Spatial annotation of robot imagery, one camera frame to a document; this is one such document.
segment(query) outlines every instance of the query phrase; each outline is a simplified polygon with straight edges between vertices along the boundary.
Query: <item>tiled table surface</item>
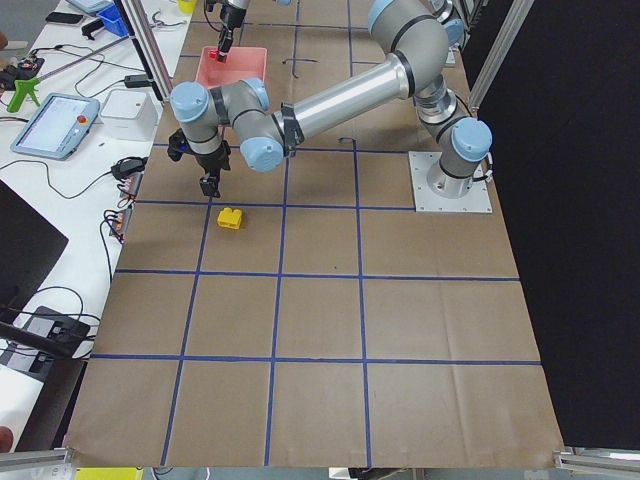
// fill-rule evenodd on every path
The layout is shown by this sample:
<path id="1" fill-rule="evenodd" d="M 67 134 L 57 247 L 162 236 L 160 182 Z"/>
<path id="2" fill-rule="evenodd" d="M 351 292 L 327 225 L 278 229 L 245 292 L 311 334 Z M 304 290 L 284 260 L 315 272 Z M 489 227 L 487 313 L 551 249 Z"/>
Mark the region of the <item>tiled table surface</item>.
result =
<path id="1" fill-rule="evenodd" d="M 269 49 L 272 105 L 382 60 L 371 2 L 293 3 L 255 0 L 237 36 Z M 194 19 L 176 83 L 216 42 Z M 492 215 L 415 213 L 406 151 L 437 147 L 411 101 L 267 174 L 226 131 L 215 202 L 166 157 L 176 128 L 167 107 L 67 439 L 81 463 L 549 464 L 562 440 L 495 191 Z M 217 227 L 227 205 L 241 230 Z"/>

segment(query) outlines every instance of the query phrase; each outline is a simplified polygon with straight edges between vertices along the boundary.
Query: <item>robotic arm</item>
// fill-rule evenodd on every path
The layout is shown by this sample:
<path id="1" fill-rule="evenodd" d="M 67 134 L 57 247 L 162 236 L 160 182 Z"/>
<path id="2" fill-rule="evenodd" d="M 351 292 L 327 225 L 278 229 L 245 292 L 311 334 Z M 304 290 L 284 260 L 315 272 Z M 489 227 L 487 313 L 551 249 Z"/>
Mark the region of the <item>robotic arm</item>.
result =
<path id="1" fill-rule="evenodd" d="M 182 127 L 184 151 L 194 152 L 209 178 L 217 174 L 215 192 L 220 169 L 228 168 L 229 150 L 219 126 L 233 128 L 249 167 L 265 172 L 293 157 L 306 138 L 394 98 L 414 97 L 418 117 L 444 151 L 429 174 L 432 189 L 448 198 L 466 194 L 492 139 L 483 122 L 467 118 L 441 75 L 447 31 L 419 0 L 376 0 L 369 32 L 387 54 L 384 62 L 300 102 L 283 104 L 273 114 L 266 113 L 269 98 L 256 78 L 210 91 L 195 82 L 174 88 L 171 106 Z"/>
<path id="2" fill-rule="evenodd" d="M 289 5 L 291 0 L 274 0 L 278 5 Z M 231 45 L 233 45 L 233 31 L 240 28 L 247 14 L 249 3 L 251 0 L 205 0 L 205 8 L 208 12 L 212 12 L 216 3 L 222 5 L 220 11 L 220 20 L 222 28 L 218 37 L 218 51 L 216 60 L 225 62 Z"/>

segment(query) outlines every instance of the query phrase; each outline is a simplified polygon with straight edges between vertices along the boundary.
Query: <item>blue bin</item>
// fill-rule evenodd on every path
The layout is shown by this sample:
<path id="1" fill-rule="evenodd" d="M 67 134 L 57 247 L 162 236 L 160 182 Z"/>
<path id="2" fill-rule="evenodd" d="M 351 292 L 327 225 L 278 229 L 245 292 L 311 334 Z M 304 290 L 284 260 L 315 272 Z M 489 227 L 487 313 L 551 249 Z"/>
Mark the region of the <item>blue bin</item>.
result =
<path id="1" fill-rule="evenodd" d="M 120 11 L 115 5 L 111 5 L 104 10 L 98 12 L 98 18 L 104 23 L 104 28 L 111 33 L 118 35 L 119 37 L 126 37 L 129 35 L 127 27 L 124 24 L 124 20 L 120 16 Z"/>

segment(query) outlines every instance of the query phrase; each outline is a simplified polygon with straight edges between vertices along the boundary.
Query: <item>green clip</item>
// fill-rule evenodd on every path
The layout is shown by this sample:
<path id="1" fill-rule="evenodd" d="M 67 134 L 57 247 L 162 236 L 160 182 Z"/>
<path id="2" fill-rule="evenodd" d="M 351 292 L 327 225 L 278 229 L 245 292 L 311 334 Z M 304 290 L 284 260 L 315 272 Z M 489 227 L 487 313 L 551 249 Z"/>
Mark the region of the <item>green clip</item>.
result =
<path id="1" fill-rule="evenodd" d="M 29 95 L 37 106 L 40 106 L 40 102 L 38 102 L 38 97 L 36 97 L 36 85 L 40 83 L 38 77 L 30 78 L 29 80 L 16 80 L 16 93 L 13 94 L 9 105 L 7 105 L 7 112 L 15 113 L 20 110 L 22 107 L 22 102 L 24 102 L 24 97 Z"/>

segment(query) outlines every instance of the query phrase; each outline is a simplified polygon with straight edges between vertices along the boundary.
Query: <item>white table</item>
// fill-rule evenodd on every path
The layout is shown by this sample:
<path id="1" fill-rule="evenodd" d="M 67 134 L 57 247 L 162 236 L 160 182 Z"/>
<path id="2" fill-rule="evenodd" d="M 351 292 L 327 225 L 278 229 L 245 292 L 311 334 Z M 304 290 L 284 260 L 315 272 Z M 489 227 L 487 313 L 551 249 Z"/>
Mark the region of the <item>white table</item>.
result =
<path id="1" fill-rule="evenodd" d="M 161 10 L 160 18 L 166 23 L 177 23 L 187 20 L 185 25 L 171 28 L 154 29 L 154 35 L 169 74 L 173 76 L 178 64 L 180 51 L 184 43 L 190 17 L 179 12 L 175 3 L 169 0 L 142 0 L 149 18 L 157 10 Z M 61 0 L 57 11 L 76 12 L 67 2 Z M 85 39 L 78 26 L 48 24 L 36 40 L 33 48 L 53 47 L 57 44 L 69 43 L 97 49 L 116 40 L 110 32 L 96 34 L 95 41 Z M 88 51 L 66 47 L 84 55 Z M 130 41 L 104 52 L 106 60 L 119 65 L 142 68 L 141 62 Z M 41 52 L 46 60 L 40 75 L 46 74 L 62 65 L 75 60 L 76 57 L 56 52 Z M 91 61 L 82 62 L 61 74 L 46 79 L 38 85 L 38 98 L 43 100 L 51 92 L 76 94 L 74 84 L 97 64 Z M 110 65 L 102 65 L 97 74 L 80 85 L 84 95 L 91 95 L 125 75 L 136 74 L 132 70 L 124 70 Z M 124 88 L 123 84 L 113 88 Z M 98 95 L 101 102 L 107 98 L 109 91 Z M 160 103 L 150 88 L 149 91 L 160 112 Z M 2 96 L 9 103 L 11 92 Z M 13 115 L 29 118 L 36 111 L 36 105 L 29 99 L 24 102 L 19 112 L 8 114 L 6 107 L 0 105 L 0 116 Z M 89 135 L 80 144 L 78 150 L 65 161 L 46 160 L 13 153 L 9 145 L 18 135 L 24 124 L 19 122 L 3 122 L 0 127 L 0 167 L 18 159 L 44 160 L 49 165 L 51 183 L 67 195 L 75 194 L 88 185 L 94 178 L 109 170 L 117 160 L 126 156 L 146 156 L 151 151 L 153 140 L 146 142 L 116 140 L 109 136 L 105 126 L 98 123 L 91 128 Z M 100 316 L 109 292 L 109 275 L 107 260 L 99 234 L 102 213 L 106 209 L 114 209 L 120 192 L 116 188 L 116 180 L 109 176 L 100 180 L 82 196 L 74 200 L 65 200 L 48 188 L 44 166 L 20 163 L 0 171 L 0 179 L 15 190 L 68 239 L 69 243 L 62 257 L 55 265 L 42 288 L 52 285 L 70 287 L 76 290 L 84 301 L 85 313 Z M 120 255 L 120 244 L 113 238 L 107 238 L 111 264 L 115 267 Z M 54 289 L 38 294 L 26 305 L 26 311 L 34 311 L 38 306 L 47 307 L 63 313 L 77 313 L 78 299 L 70 292 Z M 23 325 L 29 315 L 20 315 L 16 325 Z M 6 342 L 0 340 L 0 348 Z M 84 342 L 76 357 L 90 351 L 91 343 Z M 40 393 L 42 384 L 21 373 L 0 366 L 0 425 L 6 425 L 14 433 L 14 448 L 20 439 L 26 421 Z"/>

